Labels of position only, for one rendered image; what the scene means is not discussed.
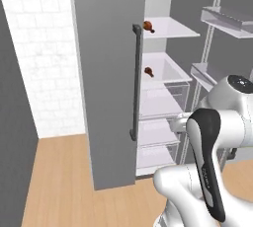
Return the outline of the clear fridge door bin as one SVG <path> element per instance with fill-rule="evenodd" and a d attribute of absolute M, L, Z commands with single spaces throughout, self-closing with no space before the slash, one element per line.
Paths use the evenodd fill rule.
<path fill-rule="evenodd" d="M 253 17 L 224 7 L 204 7 L 201 21 L 235 38 L 253 38 Z"/>
<path fill-rule="evenodd" d="M 191 75 L 208 92 L 222 78 L 221 73 L 209 63 L 193 63 Z"/>

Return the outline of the white glass fridge shelf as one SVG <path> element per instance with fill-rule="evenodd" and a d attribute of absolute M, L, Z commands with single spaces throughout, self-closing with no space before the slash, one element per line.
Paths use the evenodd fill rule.
<path fill-rule="evenodd" d="M 144 73 L 150 67 L 154 77 Z M 141 79 L 145 82 L 181 83 L 192 78 L 165 52 L 150 52 L 142 55 Z"/>
<path fill-rule="evenodd" d="M 152 24 L 154 33 L 143 31 L 143 37 L 148 38 L 194 38 L 199 34 L 171 17 L 147 18 Z"/>

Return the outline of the clear fridge drawer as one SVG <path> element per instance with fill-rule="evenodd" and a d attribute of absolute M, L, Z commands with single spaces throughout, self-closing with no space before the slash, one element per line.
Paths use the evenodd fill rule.
<path fill-rule="evenodd" d="M 168 146 L 176 148 L 180 143 L 171 131 L 166 118 L 144 120 L 139 123 L 136 167 L 138 169 L 172 163 Z"/>
<path fill-rule="evenodd" d="M 190 85 L 181 83 L 144 83 L 140 92 L 141 120 L 174 117 L 187 104 Z"/>

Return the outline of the dark grey cabinet side panel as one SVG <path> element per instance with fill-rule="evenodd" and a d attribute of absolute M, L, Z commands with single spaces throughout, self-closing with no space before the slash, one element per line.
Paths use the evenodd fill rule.
<path fill-rule="evenodd" d="M 21 227 L 38 134 L 0 0 L 0 227 Z"/>

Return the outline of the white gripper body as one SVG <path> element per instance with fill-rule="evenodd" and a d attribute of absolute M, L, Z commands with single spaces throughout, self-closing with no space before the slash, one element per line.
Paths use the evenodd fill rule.
<path fill-rule="evenodd" d="M 170 129 L 174 133 L 184 133 L 186 131 L 186 123 L 191 113 L 179 113 L 170 122 Z"/>

